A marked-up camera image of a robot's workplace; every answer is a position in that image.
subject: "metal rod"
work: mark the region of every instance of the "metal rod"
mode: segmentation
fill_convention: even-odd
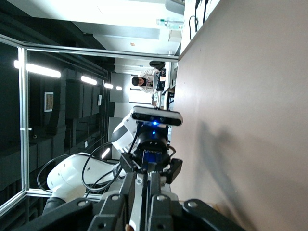
[[[15,205],[17,205],[20,201],[22,201],[26,196],[26,191],[20,191],[18,194],[13,196],[10,200],[5,202],[0,206],[0,217],[6,214],[10,209],[12,209]]]
[[[111,58],[157,60],[163,62],[177,62],[179,59],[178,56],[170,56],[164,54],[150,54],[150,53],[138,53],[138,52],[128,52],[128,51],[109,51],[100,49],[63,47],[63,46],[40,45],[31,43],[24,43],[23,45],[29,51],[81,54],[81,55],[101,56],[101,57],[111,57]]]
[[[27,196],[36,196],[36,197],[51,197],[52,191],[44,191],[42,189],[29,189],[26,191]]]
[[[162,92],[159,91],[159,92],[158,92],[158,96],[157,96],[156,106],[157,106],[158,108],[160,108],[160,107],[161,107],[161,104],[162,104]]]
[[[0,34],[0,42],[11,45],[11,46],[15,46],[15,47],[22,47],[21,46],[22,42],[15,40],[13,38],[7,37],[2,34]]]
[[[26,71],[27,50],[18,48],[19,59],[19,108],[20,108],[20,153],[22,190],[28,190],[29,181],[29,107],[28,72]]]

